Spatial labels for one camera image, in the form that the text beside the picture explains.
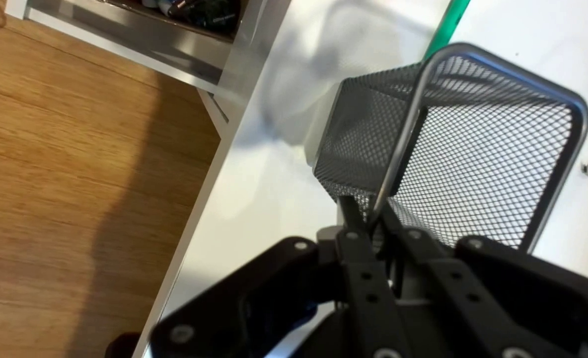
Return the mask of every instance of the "white desk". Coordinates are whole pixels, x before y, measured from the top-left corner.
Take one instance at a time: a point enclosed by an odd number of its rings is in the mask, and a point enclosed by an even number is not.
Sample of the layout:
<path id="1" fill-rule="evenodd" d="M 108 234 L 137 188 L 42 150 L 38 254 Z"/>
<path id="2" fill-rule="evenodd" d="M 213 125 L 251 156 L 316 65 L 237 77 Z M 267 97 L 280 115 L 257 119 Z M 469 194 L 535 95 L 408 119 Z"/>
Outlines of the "white desk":
<path id="1" fill-rule="evenodd" d="M 235 134 L 223 142 L 145 333 L 282 236 L 314 236 L 336 204 L 310 158 L 342 77 L 417 61 L 437 0 L 292 0 Z M 475 41 L 588 101 L 588 3 L 473 1 L 457 39 Z M 588 274 L 588 140 L 535 254 Z"/>

